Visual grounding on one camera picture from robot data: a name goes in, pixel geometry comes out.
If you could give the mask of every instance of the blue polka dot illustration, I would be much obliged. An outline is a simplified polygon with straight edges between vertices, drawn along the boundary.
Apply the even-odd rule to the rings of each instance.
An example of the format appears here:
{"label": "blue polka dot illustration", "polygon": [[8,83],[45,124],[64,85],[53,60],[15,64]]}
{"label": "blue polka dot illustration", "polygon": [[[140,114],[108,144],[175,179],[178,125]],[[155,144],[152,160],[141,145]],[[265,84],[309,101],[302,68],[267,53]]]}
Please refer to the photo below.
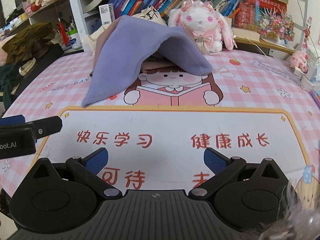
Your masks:
{"label": "blue polka dot illustration", "polygon": [[307,165],[303,171],[303,182],[310,184],[312,182],[312,173],[315,173],[316,169],[313,165]]}

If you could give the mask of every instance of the pink checkered tablecloth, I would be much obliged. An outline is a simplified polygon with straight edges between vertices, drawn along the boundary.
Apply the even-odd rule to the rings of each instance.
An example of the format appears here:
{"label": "pink checkered tablecloth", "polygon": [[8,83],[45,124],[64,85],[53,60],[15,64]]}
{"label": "pink checkered tablecloth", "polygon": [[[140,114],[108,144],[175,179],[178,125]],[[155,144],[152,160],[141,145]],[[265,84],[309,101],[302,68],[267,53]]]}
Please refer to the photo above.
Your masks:
{"label": "pink checkered tablecloth", "polygon": [[[214,68],[214,81],[223,92],[218,106],[286,110],[302,137],[310,162],[318,170],[320,110],[299,87],[287,63],[236,50],[207,59]],[[23,114],[26,121],[31,121],[57,115],[67,106],[80,106],[90,85],[92,62],[93,57],[86,53],[56,60],[23,91],[4,117]],[[124,93],[96,105],[126,105]],[[23,180],[33,158],[34,155],[2,160],[0,184],[9,195],[13,195]]]}

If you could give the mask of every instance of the white plush bunny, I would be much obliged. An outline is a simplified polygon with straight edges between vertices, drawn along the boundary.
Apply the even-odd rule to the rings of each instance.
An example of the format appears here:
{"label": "white plush bunny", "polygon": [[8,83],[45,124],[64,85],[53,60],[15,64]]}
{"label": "white plush bunny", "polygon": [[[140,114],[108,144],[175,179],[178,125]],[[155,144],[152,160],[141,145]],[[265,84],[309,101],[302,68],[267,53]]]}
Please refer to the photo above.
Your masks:
{"label": "white plush bunny", "polygon": [[232,50],[235,44],[231,27],[213,9],[211,2],[185,0],[180,9],[170,11],[168,26],[190,27],[198,47],[205,54],[220,52],[222,41],[228,50]]}

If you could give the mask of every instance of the box with barcode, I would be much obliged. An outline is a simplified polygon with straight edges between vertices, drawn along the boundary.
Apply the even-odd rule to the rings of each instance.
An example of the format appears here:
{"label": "box with barcode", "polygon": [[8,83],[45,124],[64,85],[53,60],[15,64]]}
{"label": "box with barcode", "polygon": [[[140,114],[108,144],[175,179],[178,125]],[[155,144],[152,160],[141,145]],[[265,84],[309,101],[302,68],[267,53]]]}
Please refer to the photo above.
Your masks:
{"label": "box with barcode", "polygon": [[108,3],[99,6],[102,25],[108,25],[115,20],[115,12],[113,10],[113,4]]}

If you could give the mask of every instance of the yellow star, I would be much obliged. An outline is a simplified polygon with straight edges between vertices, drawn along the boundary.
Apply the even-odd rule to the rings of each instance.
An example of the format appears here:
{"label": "yellow star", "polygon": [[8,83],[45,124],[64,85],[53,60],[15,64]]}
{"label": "yellow star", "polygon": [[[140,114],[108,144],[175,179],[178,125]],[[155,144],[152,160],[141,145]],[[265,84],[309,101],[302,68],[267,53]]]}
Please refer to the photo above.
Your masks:
{"label": "yellow star", "polygon": [[243,92],[245,92],[245,93],[251,93],[249,87],[242,86],[242,87],[240,87],[240,89],[241,89]]}
{"label": "yellow star", "polygon": [[51,102],[50,102],[50,103],[48,103],[48,104],[46,104],[46,105],[45,105],[45,109],[50,108],[52,105],[53,105],[53,103],[51,103]]}

